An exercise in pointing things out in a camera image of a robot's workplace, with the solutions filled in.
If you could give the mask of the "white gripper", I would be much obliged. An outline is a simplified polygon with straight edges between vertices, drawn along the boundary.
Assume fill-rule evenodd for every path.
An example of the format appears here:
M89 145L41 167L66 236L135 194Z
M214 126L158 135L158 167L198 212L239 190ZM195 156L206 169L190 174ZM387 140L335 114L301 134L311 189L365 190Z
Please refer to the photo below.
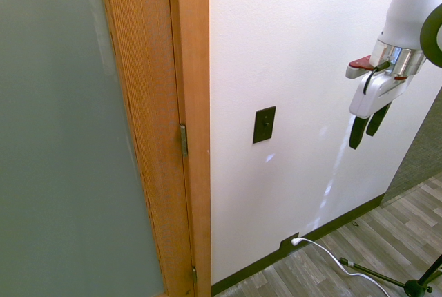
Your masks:
M366 134L372 137L376 134L391 106L391 102L402 95L410 83L410 76L406 78L397 77L382 70L372 76L369 85L364 90L369 75L368 70L349 69L350 79L363 77L349 106L350 113L356 116L349 137L349 147L351 149L358 148L367 124Z

